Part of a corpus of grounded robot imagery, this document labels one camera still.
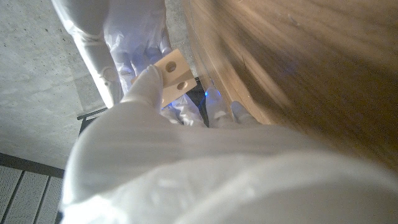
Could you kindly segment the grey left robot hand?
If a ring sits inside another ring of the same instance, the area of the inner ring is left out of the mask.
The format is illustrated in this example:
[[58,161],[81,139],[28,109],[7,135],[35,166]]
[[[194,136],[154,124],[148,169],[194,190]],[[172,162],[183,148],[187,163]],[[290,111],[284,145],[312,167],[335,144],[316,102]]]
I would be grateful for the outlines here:
[[69,157],[64,223],[396,223],[397,176],[296,131],[228,114],[184,126],[160,113],[151,65],[87,127]]

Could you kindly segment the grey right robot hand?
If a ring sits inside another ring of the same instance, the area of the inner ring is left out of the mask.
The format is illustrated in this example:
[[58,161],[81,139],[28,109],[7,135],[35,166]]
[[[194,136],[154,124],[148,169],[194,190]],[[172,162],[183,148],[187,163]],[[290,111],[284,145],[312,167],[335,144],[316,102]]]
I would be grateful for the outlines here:
[[52,0],[107,108],[171,52],[164,0]]

